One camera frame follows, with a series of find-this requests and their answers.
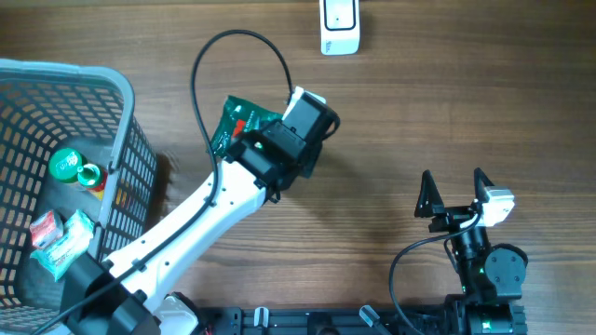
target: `basket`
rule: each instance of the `basket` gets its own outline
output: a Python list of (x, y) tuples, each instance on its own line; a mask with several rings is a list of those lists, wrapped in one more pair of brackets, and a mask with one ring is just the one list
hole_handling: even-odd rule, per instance
[[(0, 333), (31, 332), (60, 308), (63, 283), (29, 258), (39, 215), (82, 209), (99, 223), (88, 253), (100, 261), (143, 233), (156, 155), (133, 109), (132, 87), (114, 70), (0, 60)], [(101, 202), (49, 176), (64, 147), (107, 169)]]

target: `can lid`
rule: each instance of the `can lid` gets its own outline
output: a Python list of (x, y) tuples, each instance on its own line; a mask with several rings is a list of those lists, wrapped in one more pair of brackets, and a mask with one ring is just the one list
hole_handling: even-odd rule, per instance
[(102, 170), (95, 164), (85, 164), (83, 167), (78, 167), (78, 182), (87, 188), (94, 188), (102, 183)]
[(87, 159), (77, 150), (60, 149), (49, 159), (49, 173), (61, 182), (76, 182), (77, 169), (83, 167), (85, 163), (87, 163)]

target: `small box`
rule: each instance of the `small box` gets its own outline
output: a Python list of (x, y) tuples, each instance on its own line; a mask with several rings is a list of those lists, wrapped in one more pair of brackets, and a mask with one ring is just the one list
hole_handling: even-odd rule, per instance
[(64, 225), (60, 215), (51, 210), (29, 226), (34, 247), (43, 249), (64, 235)]

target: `wood grain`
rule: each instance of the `wood grain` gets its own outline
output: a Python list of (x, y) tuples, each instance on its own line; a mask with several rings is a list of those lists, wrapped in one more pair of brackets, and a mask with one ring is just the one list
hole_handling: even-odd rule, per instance
[[(258, 31), (282, 51), (295, 84), (342, 117), (311, 180), (299, 180), (221, 238), (176, 289), (199, 305), (388, 304), (393, 256), (428, 237), (413, 218), (431, 169), (449, 206), (472, 196), (472, 171), (517, 196), (491, 230), (530, 257), (523, 286), (534, 334), (596, 326), (596, 21), (594, 5), (532, 1), (361, 4), (358, 54), (318, 51), (318, 5), (252, 4), (5, 9), (0, 55), (100, 64), (126, 75), (136, 117), (169, 162), (167, 200), (180, 204), (208, 175), (188, 93), (192, 61), (230, 28)], [(215, 45), (198, 96), (212, 131), (227, 94), (283, 111), (271, 51), (247, 37)], [(408, 255), (403, 301), (459, 290), (442, 247)]]

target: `black cable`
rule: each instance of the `black cable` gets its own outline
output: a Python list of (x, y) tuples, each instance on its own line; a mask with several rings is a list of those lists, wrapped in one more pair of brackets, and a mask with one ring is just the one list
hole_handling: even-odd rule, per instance
[(406, 247), (405, 249), (403, 249), (402, 251), (400, 251), (400, 253), (395, 257), (395, 259), (393, 259), (393, 262), (391, 263), (391, 268), (389, 269), (389, 294), (391, 295), (391, 300), (393, 301), (393, 304), (395, 305), (395, 308), (398, 310), (398, 314), (401, 316), (401, 318), (403, 319), (403, 322), (408, 325), (408, 327), (412, 328), (417, 334), (419, 335), (425, 335), (422, 331), (416, 329), (416, 327), (413, 326), (412, 321), (410, 321), (410, 319), (403, 313), (403, 311), (401, 310), (400, 304), (398, 303), (398, 299), (395, 296), (395, 292), (393, 289), (393, 276), (395, 274), (395, 268), (398, 265), (398, 261), (400, 261), (400, 258), (405, 255), (406, 253), (408, 253), (408, 251), (423, 246), (427, 243), (431, 243), (431, 242), (436, 242), (436, 241), (440, 241), (442, 239), (450, 239), (450, 238), (454, 238), (457, 237), (465, 232), (469, 232), (470, 230), (474, 229), (474, 227), (476, 227), (476, 225), (478, 224), (478, 222), (481, 220), (481, 213), (478, 212), (476, 215), (476, 219), (474, 220), (474, 222), (472, 222), (472, 224), (470, 224), (468, 227), (464, 228), (463, 230), (456, 232), (456, 233), (451, 233), (451, 234), (443, 234), (440, 236), (435, 236), (435, 237), (430, 237), (430, 238), (426, 238), (423, 240), (420, 240), (418, 242), (412, 243), (411, 245), (409, 245), (408, 247)]
[(443, 248), (445, 249), (445, 253), (447, 254), (447, 257), (449, 257), (449, 261), (451, 262), (451, 265), (454, 267), (455, 273), (459, 274), (459, 271), (457, 271), (457, 264), (455, 263), (454, 255), (452, 255), (451, 251), (449, 250), (449, 247), (447, 247), (447, 244), (449, 243), (449, 241), (451, 241), (451, 238), (445, 239), (445, 241), (443, 242)]
[(115, 288), (117, 285), (119, 285), (129, 275), (132, 275), (135, 271), (141, 269), (159, 251), (161, 251), (163, 248), (165, 248), (167, 245), (169, 245), (171, 242), (173, 242), (176, 238), (178, 238), (178, 236), (180, 236), (180, 234), (182, 234), (186, 229), (188, 229), (188, 227), (190, 227), (205, 212), (205, 210), (207, 210), (209, 205), (213, 202), (213, 199), (215, 198), (215, 195), (217, 194), (217, 189), (218, 189), (219, 182), (220, 182), (219, 169), (217, 168), (217, 160), (215, 159), (215, 154), (213, 152), (213, 149), (210, 146), (209, 134), (207, 133), (207, 130), (205, 129), (205, 124), (203, 123), (203, 119), (201, 118), (200, 111), (198, 110), (198, 103), (196, 102), (196, 85), (195, 85), (196, 71), (198, 70), (198, 64), (200, 63), (201, 59), (203, 58), (203, 56), (205, 55), (207, 50), (210, 48), (210, 46), (213, 43), (215, 43), (217, 40), (221, 39), (222, 37), (226, 37), (231, 34), (246, 34), (246, 35), (256, 37), (256, 38), (260, 39), (261, 41), (265, 42), (269, 47), (271, 47), (273, 49), (273, 51), (276, 53), (276, 55), (278, 55), (279, 61), (281, 61), (283, 70), (286, 73), (286, 79), (288, 80), (288, 88), (290, 89), (290, 96), (288, 97), (287, 103), (290, 103), (290, 98), (293, 93), (292, 85), (291, 85), (291, 78), (290, 78), (290, 70), (288, 69), (288, 65), (286, 64), (286, 61), (283, 59), (283, 56), (281, 56), (281, 52), (279, 52), (278, 48), (276, 46), (274, 46), (273, 43), (271, 43), (271, 41), (269, 41), (268, 39), (266, 39), (264, 36), (262, 36), (259, 33), (255, 33), (255, 32), (248, 31), (248, 30), (229, 30), (229, 31), (225, 31), (222, 33), (218, 33), (217, 35), (213, 36), (211, 38), (211, 40), (209, 40), (209, 42), (207, 42), (205, 44), (205, 46), (200, 50), (200, 52), (196, 56), (195, 63), (193, 64), (193, 71), (191, 72), (191, 78), (190, 78), (190, 95), (192, 98), (193, 109), (195, 111), (196, 122), (198, 123), (198, 127), (201, 131), (201, 135), (203, 136), (203, 140), (207, 144), (207, 154), (209, 155), (210, 162), (211, 162), (211, 168), (213, 169), (213, 185), (211, 187), (211, 192), (210, 192), (209, 196), (205, 199), (205, 203), (195, 213), (195, 215), (193, 215), (193, 217), (190, 220), (188, 220), (182, 227), (180, 227), (180, 229), (178, 229), (174, 234), (172, 234), (170, 237), (168, 237), (164, 242), (162, 242), (155, 249), (151, 250), (142, 259), (140, 259), (139, 261), (134, 263), (125, 273), (123, 273), (122, 275), (119, 275), (112, 282), (110, 282), (110, 284), (96, 290), (95, 292), (91, 293), (88, 297), (86, 297), (84, 300), (79, 301), (78, 303), (76, 303), (75, 305), (73, 305), (72, 307), (67, 309), (66, 311), (60, 313), (59, 315), (57, 315), (54, 318), (52, 318), (51, 320), (49, 320), (42, 327), (38, 328), (33, 333), (33, 335), (42, 334), (44, 331), (48, 330), (49, 328), (53, 327), (55, 324), (62, 321), (63, 318), (67, 317), (68, 315), (70, 315), (74, 311), (78, 310), (79, 308), (82, 308), (83, 306), (89, 304), (90, 302), (95, 301), (102, 294), (106, 293), (107, 291), (109, 291), (109, 290)]

